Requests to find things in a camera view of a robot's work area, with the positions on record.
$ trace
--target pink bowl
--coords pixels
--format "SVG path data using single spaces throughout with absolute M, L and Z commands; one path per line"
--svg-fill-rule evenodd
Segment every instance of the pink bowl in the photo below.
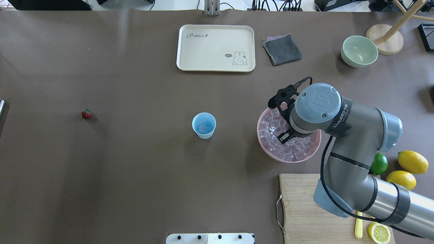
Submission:
M 258 141 L 259 141 L 259 144 L 261 145 L 262 149 L 264 150 L 264 152 L 266 154 L 268 154 L 274 160 L 277 160 L 277 161 L 283 162 L 283 163 L 300 163 L 300 162 L 303 162 L 303 161 L 308 160 L 309 158 L 311 158 L 316 153 L 316 151 L 318 150 L 319 144 L 321 142 L 321 130 L 319 130 L 319 129 L 317 129 L 315 132 L 313 132 L 312 135 L 310 136 L 312 138 L 312 142 L 313 142 L 313 146 L 312 146 L 313 150 L 311 150 L 311 153 L 309 155 L 307 155 L 306 158 L 304 158 L 302 160 L 299 160 L 299 161 L 285 161 L 285 160 L 282 160 L 280 158 L 277 158 L 276 156 L 273 155 L 273 152 L 269 152 L 268 150 L 265 149 L 264 145 L 261 142 L 260 136 L 259 136 L 259 124 L 263 120 L 263 118 L 266 115 L 268 115 L 270 112 L 271 112 L 271 110 L 269 108 L 265 109 L 264 112 L 262 112 L 261 116 L 259 117 L 258 125 L 256 126 L 256 134 L 257 134 L 257 137 L 258 137 Z

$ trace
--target black cable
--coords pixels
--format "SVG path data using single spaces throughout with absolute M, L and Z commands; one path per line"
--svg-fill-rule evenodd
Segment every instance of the black cable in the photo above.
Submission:
M 232 9 L 234 9 L 230 4 L 228 4 L 228 3 L 220 3 L 220 5 L 222 5 L 222 4 L 227 4 L 227 5 L 229 5 L 229 7 L 231 7 Z
M 325 154 L 327 153 L 327 150 L 329 149 L 329 146 L 330 146 L 330 143 L 332 142 L 332 139 L 333 139 L 333 137 L 330 136 L 329 140 L 328 140 L 327 143 L 326 143 L 326 146 L 325 146 L 325 148 L 324 148 L 324 151 L 322 152 L 322 156 L 321 156 L 321 168 L 319 169 L 319 175 L 320 175 L 319 179 L 320 179 L 320 181 L 321 181 L 322 187 L 324 188 L 325 192 L 327 193 L 327 196 L 328 196 L 328 197 L 330 198 L 330 200 L 331 200 L 331 201 L 336 205 L 336 207 L 338 207 L 340 210 L 344 211 L 346 214 L 348 214 L 348 215 L 350 215 L 350 216 L 352 216 L 352 217 L 359 218 L 359 219 L 362 219 L 362 220 L 368 220 L 368 221 L 372 221 L 372 222 L 378 222 L 378 223 L 382 222 L 383 220 L 380 220 L 380 219 L 376 219 L 376 218 L 368 218 L 368 217 L 363 217 L 363 216 L 358 216 L 358 215 L 356 215 L 356 214 L 354 214 L 354 213 L 348 211 L 347 209 L 345 209 L 345 208 L 343 208 L 341 205 L 339 205 L 339 203 L 337 203 L 337 202 L 334 200 L 334 198 L 332 197 L 332 195 L 330 194 L 330 191 L 328 190 L 327 185 L 326 185 L 325 180 L 324 180 L 324 159 L 325 159 L 325 157 L 326 157 Z M 390 226 L 391 228 L 397 230 L 397 231 L 400 231 L 400 232 L 404 233 L 404 234 L 408 234 L 408 235 L 410 235 L 410 236 L 414 236 L 414 237 L 424 238 L 424 237 L 422 237 L 422 236 L 420 236 L 420 235 L 417 235 L 417 234 L 411 233 L 411 232 L 409 232 L 409 231 L 406 231 L 406 230 L 400 229 L 400 228 L 398 228 L 398 227 L 396 227 L 396 226 L 393 226 L 393 225 L 389 225 L 389 226 Z
M 276 11 L 279 11 L 279 8 L 277 7 L 277 3 L 275 0 L 273 0 L 274 5 L 276 6 Z
M 286 0 L 283 4 L 282 4 L 282 6 L 280 6 L 280 8 L 279 8 L 279 11 L 280 10 L 282 10 L 282 8 L 283 8 L 283 11 L 285 11 L 285 5 L 288 3 L 288 0 Z
M 152 8 L 154 7 L 154 5 L 155 5 L 155 1 L 156 1 L 156 0 L 154 0 L 154 3 L 152 4 L 152 7 L 149 9 L 149 11 L 151 11 Z
M 261 7 L 261 10 L 262 10 L 262 11 L 264 10 L 264 3 L 267 4 L 268 11 L 270 11 L 270 6 L 268 6 L 268 2 L 267 2 L 267 0 L 262 1 L 262 7 Z

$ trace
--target blue paper cup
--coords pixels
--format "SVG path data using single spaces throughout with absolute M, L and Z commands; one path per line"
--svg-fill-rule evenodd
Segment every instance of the blue paper cup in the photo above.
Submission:
M 200 138 L 208 139 L 214 134 L 216 119 L 210 113 L 200 113 L 193 118 L 191 125 Z

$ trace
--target rabbit cartoon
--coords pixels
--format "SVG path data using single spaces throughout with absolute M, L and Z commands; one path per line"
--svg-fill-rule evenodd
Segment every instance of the rabbit cartoon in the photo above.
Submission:
M 235 52 L 232 65 L 247 65 L 247 58 L 244 52 Z

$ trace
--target brown table surface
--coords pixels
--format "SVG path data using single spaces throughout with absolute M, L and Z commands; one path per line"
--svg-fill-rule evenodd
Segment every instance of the brown table surface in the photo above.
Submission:
M 281 173 L 319 173 L 318 153 L 299 164 L 261 149 L 256 124 L 278 89 L 306 76 L 342 96 L 401 118 L 401 140 L 385 155 L 414 150 L 434 162 L 434 56 L 410 20 L 404 48 L 355 69 L 345 38 L 401 14 L 202 11 L 0 12 L 0 243 L 165 243 L 169 233 L 250 232 L 283 243 L 276 223 Z M 183 72 L 185 24 L 248 25 L 250 73 Z M 262 40 L 292 33 L 299 61 L 273 67 Z M 80 112 L 94 112 L 90 120 Z M 214 136 L 191 128 L 199 112 Z M 434 169 L 415 192 L 434 198 Z M 432 243 L 395 231 L 396 242 Z

